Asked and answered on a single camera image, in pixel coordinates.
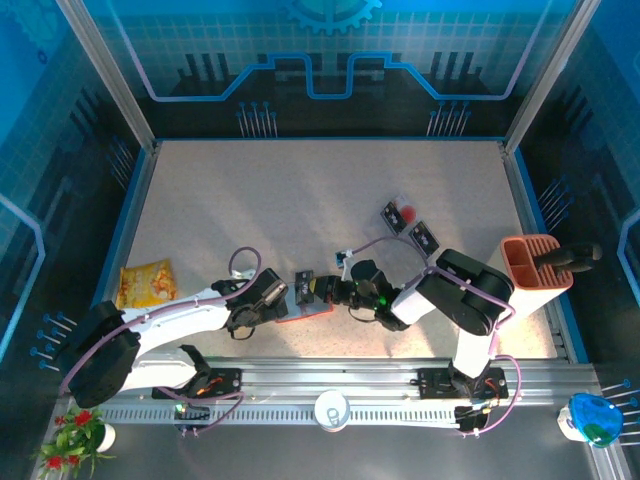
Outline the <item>orange grey card holder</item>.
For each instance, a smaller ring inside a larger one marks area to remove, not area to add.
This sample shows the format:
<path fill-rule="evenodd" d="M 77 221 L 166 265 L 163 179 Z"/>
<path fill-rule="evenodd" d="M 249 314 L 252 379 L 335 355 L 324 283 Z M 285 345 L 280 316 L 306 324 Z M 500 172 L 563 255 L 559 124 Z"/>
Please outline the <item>orange grey card holder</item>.
<path fill-rule="evenodd" d="M 294 283 L 288 284 L 288 292 L 285 296 L 285 301 L 288 313 L 284 317 L 277 319 L 277 324 L 303 320 L 317 315 L 331 313 L 333 311 L 333 306 L 331 304 L 321 302 L 317 298 L 314 298 L 313 303 L 297 305 Z"/>

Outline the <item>white orange utensil holder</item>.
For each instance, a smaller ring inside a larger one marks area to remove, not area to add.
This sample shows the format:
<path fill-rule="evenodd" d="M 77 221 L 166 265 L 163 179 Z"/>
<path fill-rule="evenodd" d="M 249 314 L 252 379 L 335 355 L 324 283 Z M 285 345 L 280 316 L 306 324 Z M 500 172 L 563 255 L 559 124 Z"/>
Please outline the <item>white orange utensil holder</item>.
<path fill-rule="evenodd" d="M 528 234 L 505 237 L 496 250 L 498 266 L 502 267 L 515 289 L 509 304 L 515 309 L 513 320 L 535 313 L 574 284 L 570 272 L 556 272 L 553 266 L 536 266 L 535 258 L 560 248 L 548 234 Z"/>

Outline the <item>aluminium extrusion beam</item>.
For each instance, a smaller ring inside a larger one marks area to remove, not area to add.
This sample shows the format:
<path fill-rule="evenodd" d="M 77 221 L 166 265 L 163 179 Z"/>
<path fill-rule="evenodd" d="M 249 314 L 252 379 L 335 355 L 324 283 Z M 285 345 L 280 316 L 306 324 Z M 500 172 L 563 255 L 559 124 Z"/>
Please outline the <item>aluminium extrusion beam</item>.
<path fill-rule="evenodd" d="M 438 358 L 224 358 L 210 357 L 212 369 L 242 371 L 241 390 L 251 403 L 309 403 L 329 389 L 342 391 L 362 403 L 418 400 L 411 381 L 421 369 L 445 369 Z M 521 386 L 523 405 L 560 404 L 578 392 L 601 393 L 596 371 L 589 364 L 560 359 L 508 359 L 492 365 L 503 370 L 508 389 Z"/>

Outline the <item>white paper cup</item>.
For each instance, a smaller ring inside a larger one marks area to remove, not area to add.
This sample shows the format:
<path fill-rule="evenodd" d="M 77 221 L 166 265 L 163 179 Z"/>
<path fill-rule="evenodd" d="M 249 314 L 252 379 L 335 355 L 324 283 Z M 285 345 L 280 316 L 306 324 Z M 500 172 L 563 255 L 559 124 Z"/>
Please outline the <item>white paper cup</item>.
<path fill-rule="evenodd" d="M 315 421 L 327 432 L 342 430 L 349 421 L 350 413 L 348 399 L 338 390 L 323 392 L 314 404 Z"/>

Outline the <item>yellow snack bag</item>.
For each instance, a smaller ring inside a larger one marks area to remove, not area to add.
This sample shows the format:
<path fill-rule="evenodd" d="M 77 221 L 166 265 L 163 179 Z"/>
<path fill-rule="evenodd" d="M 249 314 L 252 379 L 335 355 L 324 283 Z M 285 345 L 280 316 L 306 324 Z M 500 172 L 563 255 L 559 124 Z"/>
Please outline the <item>yellow snack bag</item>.
<path fill-rule="evenodd" d="M 153 307 L 173 301 L 177 284 L 169 259 L 120 269 L 118 309 Z"/>

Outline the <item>red flower plant white pot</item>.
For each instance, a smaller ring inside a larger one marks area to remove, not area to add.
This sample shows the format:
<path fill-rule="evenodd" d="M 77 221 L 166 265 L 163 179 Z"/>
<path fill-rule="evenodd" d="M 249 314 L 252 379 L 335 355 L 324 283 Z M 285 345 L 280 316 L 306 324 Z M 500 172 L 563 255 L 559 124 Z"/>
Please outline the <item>red flower plant white pot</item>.
<path fill-rule="evenodd" d="M 115 428 L 101 411 L 71 407 L 54 418 L 53 433 L 34 453 L 37 480 L 60 480 L 63 474 L 77 479 L 82 468 L 92 478 L 101 461 L 112 459 L 108 451 L 115 440 Z"/>

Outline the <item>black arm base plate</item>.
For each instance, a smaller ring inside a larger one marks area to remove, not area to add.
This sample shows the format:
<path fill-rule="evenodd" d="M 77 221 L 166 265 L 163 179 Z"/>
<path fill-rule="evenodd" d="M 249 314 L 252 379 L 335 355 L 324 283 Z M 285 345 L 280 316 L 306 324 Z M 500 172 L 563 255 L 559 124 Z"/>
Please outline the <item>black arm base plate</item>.
<path fill-rule="evenodd" d="M 156 400 L 175 399 L 176 397 L 209 399 L 239 392 L 241 382 L 241 369 L 213 368 L 200 370 L 181 387 L 154 387 L 151 396 Z"/>
<path fill-rule="evenodd" d="M 509 397 L 501 368 L 488 368 L 477 378 L 449 368 L 422 368 L 410 384 L 418 388 L 421 399 L 503 400 Z"/>

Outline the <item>aluminium blue side rail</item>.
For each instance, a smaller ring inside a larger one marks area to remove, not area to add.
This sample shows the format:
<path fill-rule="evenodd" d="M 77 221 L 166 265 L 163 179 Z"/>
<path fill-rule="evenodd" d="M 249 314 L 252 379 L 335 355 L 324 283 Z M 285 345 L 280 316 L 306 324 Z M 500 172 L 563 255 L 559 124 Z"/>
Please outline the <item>aluminium blue side rail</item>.
<path fill-rule="evenodd" d="M 524 234 L 546 233 L 537 197 L 519 149 L 509 152 L 500 144 L 501 159 Z M 530 333 L 549 355 L 567 363 L 589 362 L 574 309 L 567 293 L 517 320 L 512 329 Z"/>
<path fill-rule="evenodd" d="M 88 304 L 88 309 L 85 309 L 80 315 L 80 322 L 84 321 L 84 318 L 96 304 L 103 300 L 113 299 L 117 293 L 119 271 L 121 267 L 126 265 L 131 252 L 160 148 L 161 144 L 157 143 L 151 153 L 140 151 L 113 230 L 98 283 Z"/>

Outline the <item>aluminium frame post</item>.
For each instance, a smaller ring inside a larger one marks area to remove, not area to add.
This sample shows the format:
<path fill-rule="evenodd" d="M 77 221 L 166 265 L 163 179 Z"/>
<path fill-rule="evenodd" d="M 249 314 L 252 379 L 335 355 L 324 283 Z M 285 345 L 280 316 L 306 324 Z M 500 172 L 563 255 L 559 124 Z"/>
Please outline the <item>aluminium frame post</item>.
<path fill-rule="evenodd" d="M 600 3 L 601 0 L 575 0 L 574 7 L 550 56 L 543 64 L 541 72 L 537 75 L 509 127 L 503 145 L 506 155 L 513 155 L 519 147 L 554 84 L 565 69 Z"/>
<path fill-rule="evenodd" d="M 147 154 L 156 150 L 152 132 L 133 92 L 82 0 L 55 0 L 126 123 Z"/>

